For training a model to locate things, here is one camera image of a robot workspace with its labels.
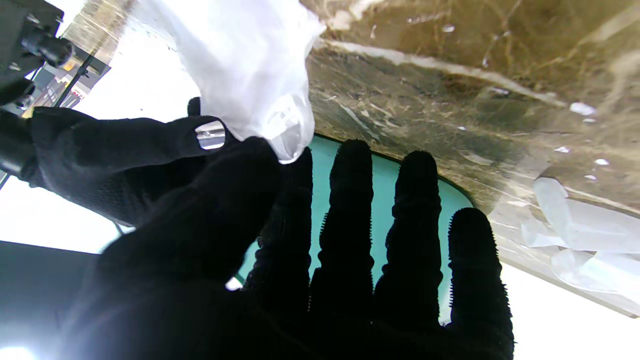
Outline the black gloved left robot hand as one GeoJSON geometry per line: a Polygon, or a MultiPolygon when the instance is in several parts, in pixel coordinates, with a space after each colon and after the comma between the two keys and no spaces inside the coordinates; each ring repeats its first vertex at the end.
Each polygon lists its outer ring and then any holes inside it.
{"type": "Polygon", "coordinates": [[[57,360],[512,360],[514,326],[487,216],[448,228],[451,321],[442,281],[437,164],[398,171],[386,264],[371,270],[373,163],[339,147],[309,275],[313,158],[281,165],[264,139],[220,153],[189,186],[99,255],[71,308],[57,360]]]}

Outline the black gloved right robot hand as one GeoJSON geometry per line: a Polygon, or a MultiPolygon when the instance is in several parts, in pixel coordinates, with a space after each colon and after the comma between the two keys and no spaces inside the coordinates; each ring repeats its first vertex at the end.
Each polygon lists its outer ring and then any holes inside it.
{"type": "Polygon", "coordinates": [[[204,170],[214,151],[202,148],[197,129],[221,121],[194,111],[169,122],[98,120],[69,108],[38,107],[27,124],[35,157],[19,180],[137,227],[162,197],[204,170]]]}

